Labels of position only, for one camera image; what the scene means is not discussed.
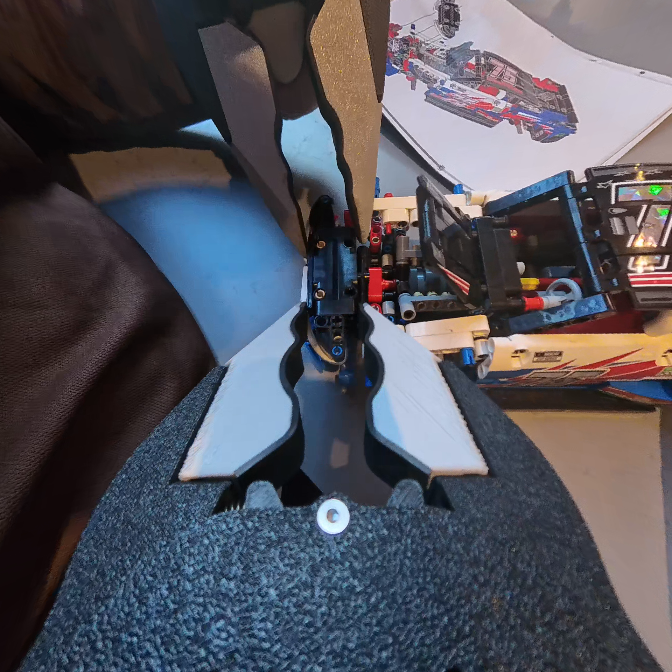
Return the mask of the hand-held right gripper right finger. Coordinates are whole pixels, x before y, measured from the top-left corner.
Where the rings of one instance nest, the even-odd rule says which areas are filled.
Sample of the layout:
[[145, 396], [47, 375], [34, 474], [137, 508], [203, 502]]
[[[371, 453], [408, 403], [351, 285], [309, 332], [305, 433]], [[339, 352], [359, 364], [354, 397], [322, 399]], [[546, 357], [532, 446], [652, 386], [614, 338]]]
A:
[[372, 382], [365, 457], [382, 479], [489, 474], [439, 361], [371, 305], [360, 308]]

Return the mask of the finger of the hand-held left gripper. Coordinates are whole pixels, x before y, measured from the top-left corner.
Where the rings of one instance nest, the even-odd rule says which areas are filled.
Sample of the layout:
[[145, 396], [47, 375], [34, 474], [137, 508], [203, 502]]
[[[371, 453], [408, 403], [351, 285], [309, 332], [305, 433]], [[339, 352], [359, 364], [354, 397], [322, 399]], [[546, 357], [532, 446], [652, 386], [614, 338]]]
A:
[[369, 235], [380, 142], [382, 100], [358, 1], [324, 1], [307, 29], [307, 54], [318, 107], [328, 123], [357, 238]]
[[200, 28], [198, 34], [231, 149], [282, 232], [306, 256], [305, 223], [281, 150], [281, 117], [262, 46], [230, 22]]

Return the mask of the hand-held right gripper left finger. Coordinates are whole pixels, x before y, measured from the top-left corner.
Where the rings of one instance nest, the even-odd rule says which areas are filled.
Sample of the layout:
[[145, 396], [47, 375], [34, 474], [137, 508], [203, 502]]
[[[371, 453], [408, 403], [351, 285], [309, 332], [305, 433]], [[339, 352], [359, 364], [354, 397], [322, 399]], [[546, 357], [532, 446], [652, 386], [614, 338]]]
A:
[[178, 478], [285, 483], [304, 458], [294, 391], [304, 372], [307, 307], [298, 303], [225, 365]]

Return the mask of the brick toy race car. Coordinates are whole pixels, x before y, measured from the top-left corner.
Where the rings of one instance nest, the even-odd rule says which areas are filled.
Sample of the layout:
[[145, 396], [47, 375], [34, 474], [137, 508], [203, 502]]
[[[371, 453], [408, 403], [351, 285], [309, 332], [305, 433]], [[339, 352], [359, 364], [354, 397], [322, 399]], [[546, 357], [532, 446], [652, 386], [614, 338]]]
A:
[[671, 404], [671, 164], [374, 199], [362, 301], [486, 389]]

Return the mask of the black brick bumper assembly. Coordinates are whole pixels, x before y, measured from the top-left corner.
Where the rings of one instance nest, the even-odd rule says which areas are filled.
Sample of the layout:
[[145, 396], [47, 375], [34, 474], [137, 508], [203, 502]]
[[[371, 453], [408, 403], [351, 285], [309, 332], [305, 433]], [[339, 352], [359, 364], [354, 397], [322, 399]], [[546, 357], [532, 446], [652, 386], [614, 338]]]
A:
[[328, 195], [315, 201], [308, 226], [308, 342], [325, 368], [336, 372], [352, 363], [359, 334], [359, 244], [352, 227], [337, 223]]

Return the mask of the grey desk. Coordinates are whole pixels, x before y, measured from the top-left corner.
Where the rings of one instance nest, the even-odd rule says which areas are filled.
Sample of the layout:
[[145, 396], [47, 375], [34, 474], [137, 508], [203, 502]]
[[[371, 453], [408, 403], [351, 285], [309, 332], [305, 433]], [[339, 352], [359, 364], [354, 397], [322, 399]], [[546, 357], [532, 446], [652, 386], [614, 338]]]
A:
[[[138, 183], [127, 195], [134, 160], [76, 159], [85, 183], [94, 187], [104, 210], [121, 215], [153, 261], [173, 282], [224, 361], [290, 307], [298, 288], [298, 254], [242, 178], [230, 187], [187, 186], [186, 177], [168, 180], [185, 150], [136, 150], [167, 159], [158, 183]], [[595, 395], [540, 392], [540, 408], [525, 408], [522, 392], [506, 398], [505, 413], [536, 439], [553, 466], [579, 496], [606, 552], [611, 577], [625, 598], [634, 624], [671, 670], [667, 579], [662, 578], [663, 503], [667, 495], [670, 429], [660, 428], [658, 411], [602, 404]]]

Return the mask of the person's left hand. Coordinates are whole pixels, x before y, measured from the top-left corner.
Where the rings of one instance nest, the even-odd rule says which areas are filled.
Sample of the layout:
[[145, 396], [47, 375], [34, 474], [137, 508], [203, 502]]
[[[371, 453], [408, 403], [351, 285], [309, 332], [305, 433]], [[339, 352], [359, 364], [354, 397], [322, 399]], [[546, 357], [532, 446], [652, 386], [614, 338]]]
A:
[[276, 109], [283, 120], [296, 120], [318, 108], [307, 61], [304, 61], [298, 75], [291, 82], [275, 84], [274, 97]]

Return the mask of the person's brown clothing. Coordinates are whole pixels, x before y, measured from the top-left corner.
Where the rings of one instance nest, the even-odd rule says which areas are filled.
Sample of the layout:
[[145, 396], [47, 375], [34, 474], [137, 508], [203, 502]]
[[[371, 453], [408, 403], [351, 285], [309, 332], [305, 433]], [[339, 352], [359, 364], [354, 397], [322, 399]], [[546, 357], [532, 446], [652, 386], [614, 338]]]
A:
[[214, 367], [72, 153], [205, 119], [152, 1], [1, 2], [1, 670], [126, 459]]

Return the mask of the white instruction booklet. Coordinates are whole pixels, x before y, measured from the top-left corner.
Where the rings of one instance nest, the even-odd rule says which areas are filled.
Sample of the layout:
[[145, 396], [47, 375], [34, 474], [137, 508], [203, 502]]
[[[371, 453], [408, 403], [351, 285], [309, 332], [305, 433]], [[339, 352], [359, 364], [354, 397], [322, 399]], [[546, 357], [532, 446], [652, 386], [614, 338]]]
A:
[[671, 114], [671, 78], [584, 54], [509, 1], [393, 1], [382, 105], [447, 180], [513, 191], [623, 156]]

